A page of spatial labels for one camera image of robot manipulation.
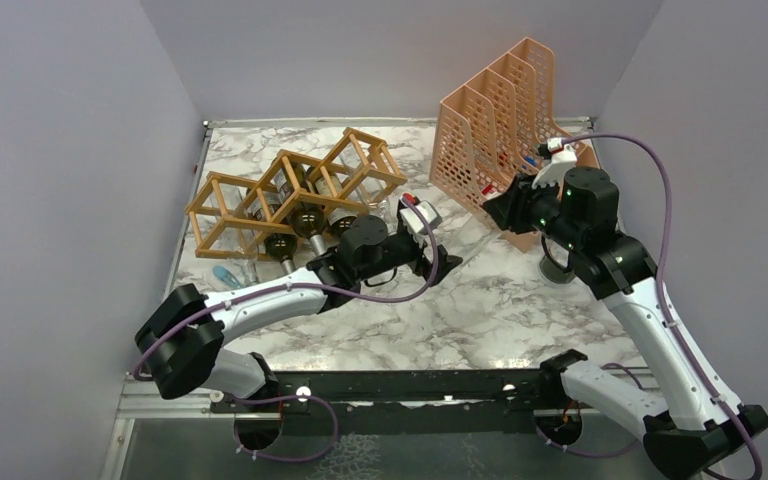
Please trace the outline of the green wine bottle white label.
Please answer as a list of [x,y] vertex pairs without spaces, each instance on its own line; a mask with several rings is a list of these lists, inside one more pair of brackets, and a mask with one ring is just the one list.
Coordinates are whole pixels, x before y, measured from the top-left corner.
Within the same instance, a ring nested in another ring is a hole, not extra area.
[[[323,175],[317,177],[312,182],[312,185],[317,194],[331,196],[327,181]],[[339,238],[344,232],[351,228],[357,217],[358,213],[356,211],[335,207],[326,216],[328,233],[334,238]]]

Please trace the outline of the clear round glass bottle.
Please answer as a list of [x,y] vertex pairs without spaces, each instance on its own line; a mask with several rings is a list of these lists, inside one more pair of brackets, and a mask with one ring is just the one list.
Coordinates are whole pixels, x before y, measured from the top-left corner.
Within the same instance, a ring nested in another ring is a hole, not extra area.
[[561,264],[547,253],[540,259],[538,269],[542,277],[551,284],[570,284],[575,279],[575,273],[568,265]]

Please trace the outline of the clear tall glass bottle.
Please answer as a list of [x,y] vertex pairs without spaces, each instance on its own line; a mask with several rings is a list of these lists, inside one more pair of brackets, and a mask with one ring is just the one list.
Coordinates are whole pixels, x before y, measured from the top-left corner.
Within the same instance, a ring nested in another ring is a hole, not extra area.
[[[237,208],[243,199],[243,191],[241,188],[236,185],[221,183],[220,191],[228,213],[239,218],[246,217],[245,213],[237,213]],[[252,239],[253,232],[251,230],[227,227],[220,235],[219,239],[214,243],[214,247],[223,251],[242,254],[244,252],[244,246]],[[256,267],[256,259],[253,256],[248,255],[240,258],[232,258],[231,262],[240,271],[238,282],[242,286],[247,287],[260,282]]]

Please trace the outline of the dark wine bottle black neck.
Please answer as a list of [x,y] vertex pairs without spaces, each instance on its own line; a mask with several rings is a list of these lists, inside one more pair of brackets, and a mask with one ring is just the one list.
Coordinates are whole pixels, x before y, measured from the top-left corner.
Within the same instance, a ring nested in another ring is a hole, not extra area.
[[[283,165],[273,177],[273,184],[278,190],[278,197],[282,203],[295,192]],[[321,256],[327,251],[327,245],[322,235],[326,227],[326,218],[321,205],[298,203],[290,210],[287,218],[287,222],[292,226],[295,234],[309,241],[316,256]]]

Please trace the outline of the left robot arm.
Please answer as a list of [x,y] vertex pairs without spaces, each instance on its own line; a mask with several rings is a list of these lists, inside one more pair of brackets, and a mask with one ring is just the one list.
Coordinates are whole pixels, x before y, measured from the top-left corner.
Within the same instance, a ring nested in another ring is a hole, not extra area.
[[357,218],[335,246],[272,281],[225,292],[202,293],[194,284],[174,288],[135,335],[141,356],[133,378],[154,382],[167,400],[209,388],[236,396],[250,410],[266,408],[276,384],[268,364],[257,353],[227,350],[230,341],[363,300],[363,284],[401,266],[423,278],[427,290],[462,264],[423,237],[431,228],[421,215],[401,215],[394,233],[377,216]]

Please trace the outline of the green wine bottle silver neck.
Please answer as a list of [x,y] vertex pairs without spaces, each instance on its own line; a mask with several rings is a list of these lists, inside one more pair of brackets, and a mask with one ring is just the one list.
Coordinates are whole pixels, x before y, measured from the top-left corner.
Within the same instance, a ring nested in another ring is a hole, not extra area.
[[[267,192],[264,194],[264,198],[268,209],[262,206],[258,198],[255,198],[248,208],[251,216],[257,221],[266,220],[266,211],[274,214],[281,207],[281,201],[277,195]],[[298,241],[294,234],[269,233],[264,239],[266,254],[281,265],[286,275],[297,270],[294,262],[297,247]]]

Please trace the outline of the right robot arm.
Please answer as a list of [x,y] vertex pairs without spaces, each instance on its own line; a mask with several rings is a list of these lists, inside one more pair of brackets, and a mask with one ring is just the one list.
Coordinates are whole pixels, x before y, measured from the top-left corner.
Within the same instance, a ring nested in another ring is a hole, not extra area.
[[644,245],[618,229],[620,192],[609,175],[574,167],[561,185],[536,180],[517,174],[483,210],[504,231],[539,232],[567,250],[571,273],[620,321],[661,392],[649,395],[569,350],[541,363],[539,398],[599,411],[633,434],[668,479],[700,474],[766,430],[765,410],[743,403],[690,338]]

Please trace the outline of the wooden wine rack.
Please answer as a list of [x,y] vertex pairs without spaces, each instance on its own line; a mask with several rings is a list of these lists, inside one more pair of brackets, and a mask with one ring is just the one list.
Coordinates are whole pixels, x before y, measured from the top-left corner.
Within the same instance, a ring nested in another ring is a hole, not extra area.
[[[362,161],[360,171],[355,173],[349,181],[347,181],[347,169],[338,159],[347,146],[352,146]],[[281,165],[286,169],[295,192],[284,203],[281,202],[281,207],[276,213],[271,214],[266,211],[266,220],[257,221],[251,216],[248,208],[253,200],[258,198],[262,206],[268,209],[264,194],[269,192],[278,196],[273,177]],[[331,196],[319,195],[315,192],[312,182],[320,175],[325,177]],[[343,130],[340,140],[323,158],[282,149],[265,172],[254,179],[211,171],[186,209],[195,239],[195,256],[232,259],[251,255],[255,259],[266,260],[268,255],[265,252],[264,239],[269,233],[294,234],[297,238],[303,238],[297,236],[287,222],[290,210],[301,202],[321,205],[325,218],[335,207],[353,210],[359,215],[369,214],[370,210],[365,204],[349,198],[349,195],[367,176],[382,180],[386,184],[377,199],[388,197],[396,188],[407,182],[407,177],[391,155],[387,142],[352,127]],[[221,183],[241,188],[243,199],[237,208],[237,213],[245,213],[246,217],[239,218],[228,213],[220,191]],[[227,227],[253,232],[253,239],[244,246],[242,254],[214,247],[214,243]]]

